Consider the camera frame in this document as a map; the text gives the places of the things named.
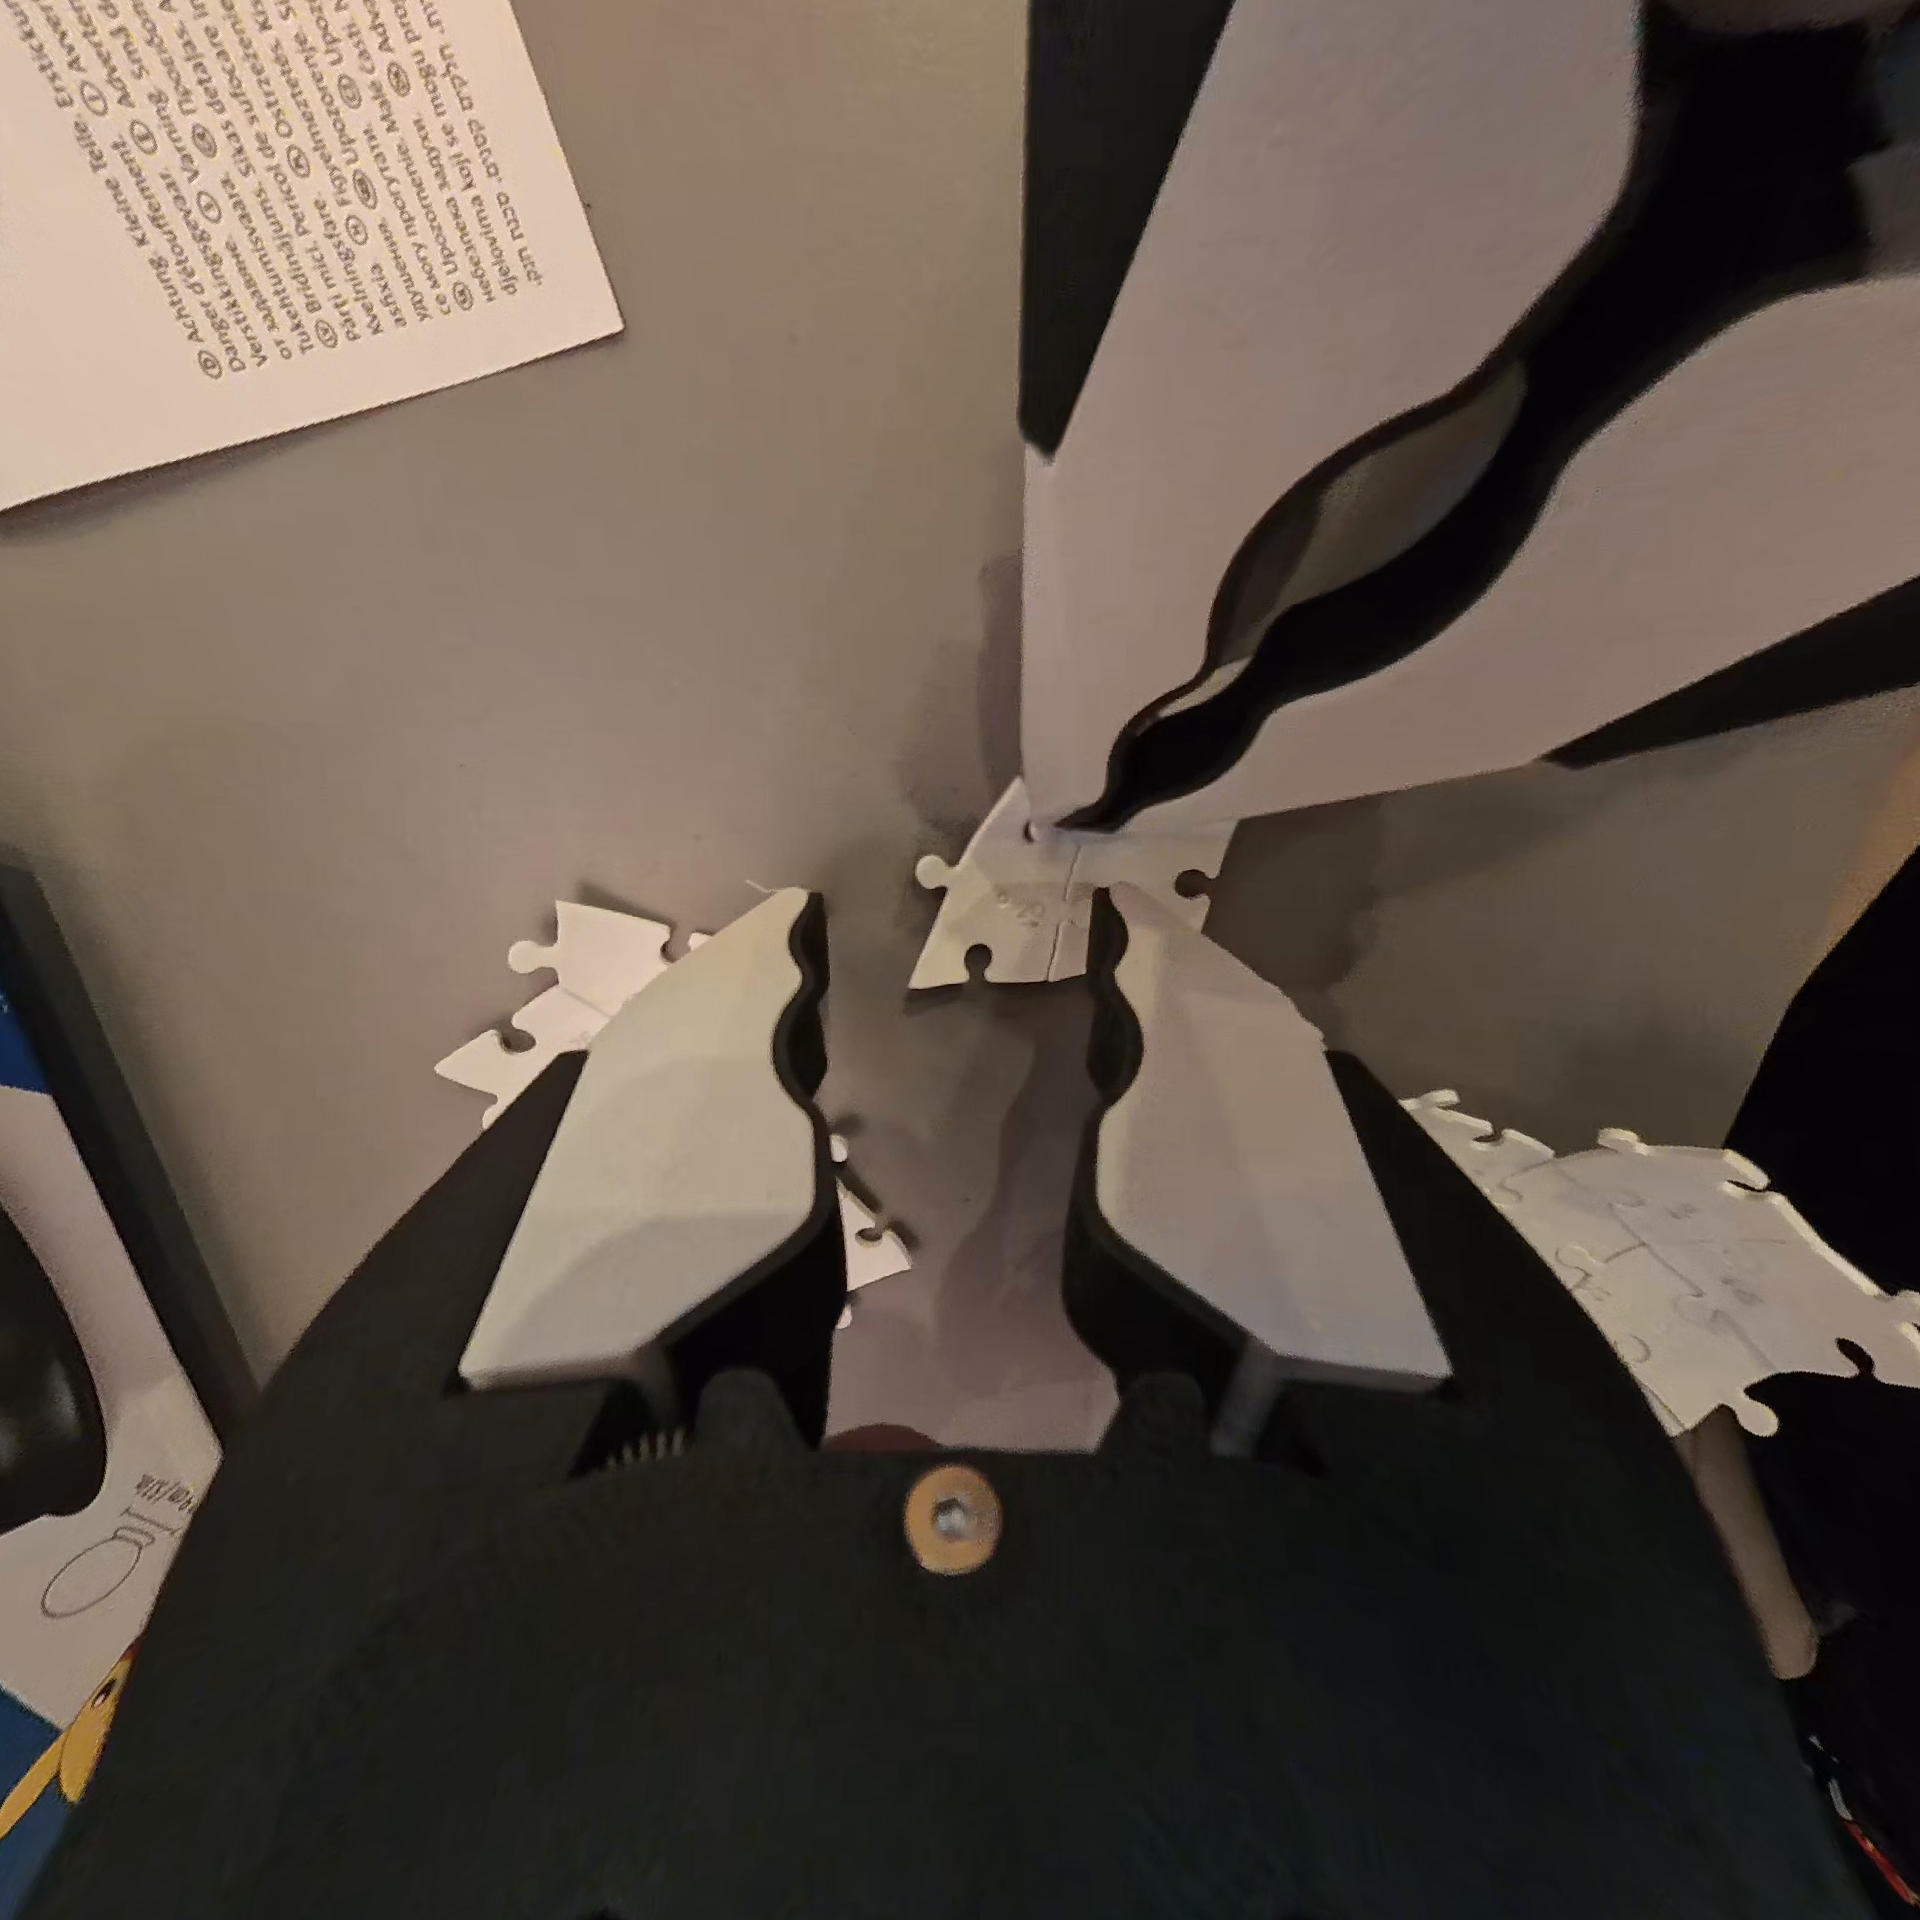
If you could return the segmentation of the joined white puzzle pieces cluster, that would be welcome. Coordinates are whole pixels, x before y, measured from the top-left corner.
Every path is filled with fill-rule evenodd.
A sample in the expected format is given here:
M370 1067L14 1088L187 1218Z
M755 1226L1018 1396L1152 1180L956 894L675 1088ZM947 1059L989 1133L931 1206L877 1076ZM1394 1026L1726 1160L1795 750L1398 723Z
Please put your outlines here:
M958 989L970 958L986 954L992 986L1050 986L1089 967L1092 899L1131 884L1200 927L1206 894L1182 877L1220 872L1234 822L1190 831L1067 831L1035 820L1025 779L1002 790L956 860L923 854L916 884L940 910L907 978L913 994Z

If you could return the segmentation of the curved assembled white puzzle section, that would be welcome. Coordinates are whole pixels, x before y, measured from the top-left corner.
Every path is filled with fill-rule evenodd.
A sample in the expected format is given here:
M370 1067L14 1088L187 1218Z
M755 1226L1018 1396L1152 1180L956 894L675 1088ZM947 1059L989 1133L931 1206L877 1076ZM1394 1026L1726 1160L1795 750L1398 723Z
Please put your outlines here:
M1773 1435L1757 1387L1854 1379L1852 1350L1917 1387L1916 1291L1872 1282L1738 1151L1604 1128L1556 1155L1451 1091L1402 1106L1579 1300L1668 1437L1724 1410Z

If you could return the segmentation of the printed white paper sheet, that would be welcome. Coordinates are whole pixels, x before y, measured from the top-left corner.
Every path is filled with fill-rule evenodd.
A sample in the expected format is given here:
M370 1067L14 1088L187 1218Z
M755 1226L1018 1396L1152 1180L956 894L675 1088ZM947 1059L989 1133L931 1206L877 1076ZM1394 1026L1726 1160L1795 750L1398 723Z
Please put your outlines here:
M5 3L5 510L614 339L528 8Z

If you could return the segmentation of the joined white puzzle piece pair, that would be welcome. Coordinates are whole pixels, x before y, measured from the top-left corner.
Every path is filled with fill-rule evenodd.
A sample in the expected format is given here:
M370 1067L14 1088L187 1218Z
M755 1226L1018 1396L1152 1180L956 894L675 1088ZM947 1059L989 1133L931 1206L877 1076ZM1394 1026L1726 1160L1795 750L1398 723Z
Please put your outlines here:
M434 1074L484 1102L481 1132L555 1061L587 1051L612 1018L678 958L708 944L704 927L681 947L669 924L560 901L546 941L516 941L507 967L539 988L516 1010L438 1059Z

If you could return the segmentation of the small white puzzle piece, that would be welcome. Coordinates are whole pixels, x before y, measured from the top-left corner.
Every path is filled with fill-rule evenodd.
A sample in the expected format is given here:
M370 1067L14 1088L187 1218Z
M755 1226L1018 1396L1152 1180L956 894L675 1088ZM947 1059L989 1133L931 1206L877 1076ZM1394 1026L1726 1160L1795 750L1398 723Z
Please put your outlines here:
M910 1271L913 1254L896 1229L881 1220L874 1206L849 1182L849 1141L829 1133L828 1146L834 1166L834 1195L849 1271L849 1295L837 1318L838 1332L849 1330L854 1322L857 1293Z

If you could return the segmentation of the pale rod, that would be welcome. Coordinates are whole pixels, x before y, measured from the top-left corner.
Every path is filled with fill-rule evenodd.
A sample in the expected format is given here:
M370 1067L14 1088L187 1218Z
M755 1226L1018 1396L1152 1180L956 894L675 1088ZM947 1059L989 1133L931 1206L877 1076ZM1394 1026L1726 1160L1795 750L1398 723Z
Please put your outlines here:
M1745 1439L1734 1412L1717 1408L1709 1419L1681 1435L1675 1450L1734 1573L1768 1666L1777 1677L1797 1682L1818 1663L1819 1631L1790 1573Z

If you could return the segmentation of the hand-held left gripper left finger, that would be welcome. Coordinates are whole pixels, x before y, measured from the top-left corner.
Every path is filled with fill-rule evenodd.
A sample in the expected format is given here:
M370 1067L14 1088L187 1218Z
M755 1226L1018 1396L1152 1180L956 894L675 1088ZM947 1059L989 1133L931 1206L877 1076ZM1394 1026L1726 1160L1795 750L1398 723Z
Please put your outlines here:
M845 1303L826 986L826 901L781 890L612 1010L473 1322L469 1387L826 1370Z

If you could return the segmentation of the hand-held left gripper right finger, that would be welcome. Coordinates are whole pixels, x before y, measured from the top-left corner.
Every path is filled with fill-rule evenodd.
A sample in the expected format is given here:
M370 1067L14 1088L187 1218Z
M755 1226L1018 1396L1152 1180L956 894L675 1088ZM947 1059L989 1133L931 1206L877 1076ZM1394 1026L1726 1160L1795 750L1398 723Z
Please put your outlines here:
M1292 1386L1446 1383L1323 1034L1134 884L1096 899L1085 981L1065 1309L1116 1391L1184 1380L1211 1450L1253 1455Z

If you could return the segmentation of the blue puzzle box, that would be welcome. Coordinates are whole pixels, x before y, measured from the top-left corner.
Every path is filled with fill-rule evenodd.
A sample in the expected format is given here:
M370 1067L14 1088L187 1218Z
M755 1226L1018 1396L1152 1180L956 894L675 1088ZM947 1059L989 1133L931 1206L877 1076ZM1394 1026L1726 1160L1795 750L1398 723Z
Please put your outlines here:
M256 1375L54 910L2 861L2 1916Z

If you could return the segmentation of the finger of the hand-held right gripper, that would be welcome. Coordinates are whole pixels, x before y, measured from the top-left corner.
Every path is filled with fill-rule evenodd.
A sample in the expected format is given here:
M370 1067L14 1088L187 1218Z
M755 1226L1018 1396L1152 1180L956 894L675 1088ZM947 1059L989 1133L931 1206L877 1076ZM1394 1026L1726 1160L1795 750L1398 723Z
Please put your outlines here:
M1916 271L1626 397L1481 367L1382 258L1137 256L1064 432L1064 826L1497 773L1916 578Z
M1035 5L1021 775L1085 819L1242 542L1473 378L1596 236L1642 7Z

